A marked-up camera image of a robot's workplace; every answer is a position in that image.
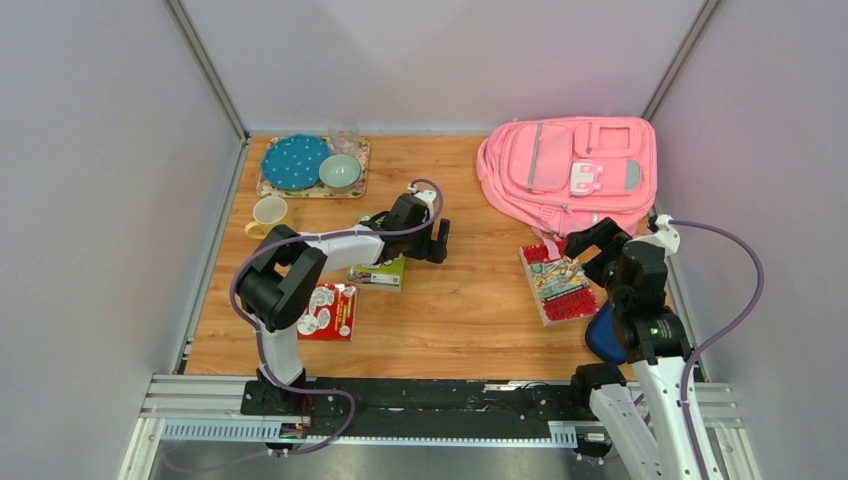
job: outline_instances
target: book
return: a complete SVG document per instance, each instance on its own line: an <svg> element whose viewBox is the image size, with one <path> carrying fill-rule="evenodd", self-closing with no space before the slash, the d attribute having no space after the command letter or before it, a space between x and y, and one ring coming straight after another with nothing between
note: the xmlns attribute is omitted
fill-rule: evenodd
<svg viewBox="0 0 848 480"><path fill-rule="evenodd" d="M299 340L343 340L353 337L358 291L347 283L319 283L309 307L297 321Z"/></svg>
<svg viewBox="0 0 848 480"><path fill-rule="evenodd" d="M359 221L369 218L369 215L361 215ZM405 268L406 258L403 255L376 265L356 265L348 269L347 281L362 288L400 292Z"/></svg>
<svg viewBox="0 0 848 480"><path fill-rule="evenodd" d="M557 246L562 249L562 242ZM567 257L552 260L545 245L521 247L518 256L546 326L591 319L598 313L598 302L580 262Z"/></svg>

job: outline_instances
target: green bowl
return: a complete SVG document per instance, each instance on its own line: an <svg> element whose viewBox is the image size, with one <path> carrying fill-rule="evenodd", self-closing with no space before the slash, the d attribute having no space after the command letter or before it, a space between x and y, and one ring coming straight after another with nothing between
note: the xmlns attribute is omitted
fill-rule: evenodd
<svg viewBox="0 0 848 480"><path fill-rule="evenodd" d="M351 155L338 154L327 157L318 167L318 178L330 188L346 188L359 180L362 165Z"/></svg>

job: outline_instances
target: white mug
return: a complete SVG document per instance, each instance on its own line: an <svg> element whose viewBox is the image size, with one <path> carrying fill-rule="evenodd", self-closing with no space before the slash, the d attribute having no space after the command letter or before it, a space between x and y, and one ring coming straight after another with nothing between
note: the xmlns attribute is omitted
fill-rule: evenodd
<svg viewBox="0 0 848 480"><path fill-rule="evenodd" d="M281 197L271 195L256 202L253 207L253 221L244 226L244 234L262 240L272 228L283 224L294 229L289 215L289 204Z"/></svg>

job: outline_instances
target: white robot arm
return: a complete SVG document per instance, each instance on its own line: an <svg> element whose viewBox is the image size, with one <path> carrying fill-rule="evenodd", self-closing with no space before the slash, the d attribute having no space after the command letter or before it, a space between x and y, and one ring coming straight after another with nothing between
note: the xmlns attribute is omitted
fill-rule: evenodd
<svg viewBox="0 0 848 480"><path fill-rule="evenodd" d="M573 379L579 396L607 428L634 479L701 479L683 417L680 384L691 354L681 320L665 306L665 257L677 252L680 236L661 215L654 233L631 238L611 220L568 236L566 255L574 258L589 245L601 253L587 262L587 276L603 286L613 305L618 342L627 352L645 395L651 430L637 412L624 377L614 365L578 368ZM692 378L686 379L689 410L699 445L709 445ZM710 480L722 475L711 449L702 452Z"/></svg>
<svg viewBox="0 0 848 480"><path fill-rule="evenodd" d="M296 233L282 225L260 244L257 250L292 237L306 239L259 256L236 286L244 310L261 326L261 348L266 361L263 367L279 381L292 385L305 375L297 349L297 320L323 273L379 263L401 254L434 263L444 261L450 222L441 219L438 238L430 238L437 213L437 192L413 187L409 190L398 198L391 211L349 229ZM404 233L425 223L426 228ZM285 276L277 273L277 265L289 266L289 272Z"/></svg>

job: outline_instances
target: gray wall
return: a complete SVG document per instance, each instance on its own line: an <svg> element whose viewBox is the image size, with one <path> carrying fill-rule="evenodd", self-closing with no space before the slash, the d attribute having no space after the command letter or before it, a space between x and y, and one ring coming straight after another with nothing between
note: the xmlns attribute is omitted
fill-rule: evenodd
<svg viewBox="0 0 848 480"><path fill-rule="evenodd" d="M848 393L848 3L725 2L655 126L659 203L730 229L762 256L766 288L706 355L730 381L763 478L844 478ZM699 339L751 295L744 253L684 231Z"/></svg>
<svg viewBox="0 0 848 480"><path fill-rule="evenodd" d="M703 0L185 0L249 130L641 115Z"/></svg>
<svg viewBox="0 0 848 480"><path fill-rule="evenodd" d="M115 478L236 140L158 1L0 6L0 478Z"/></svg>

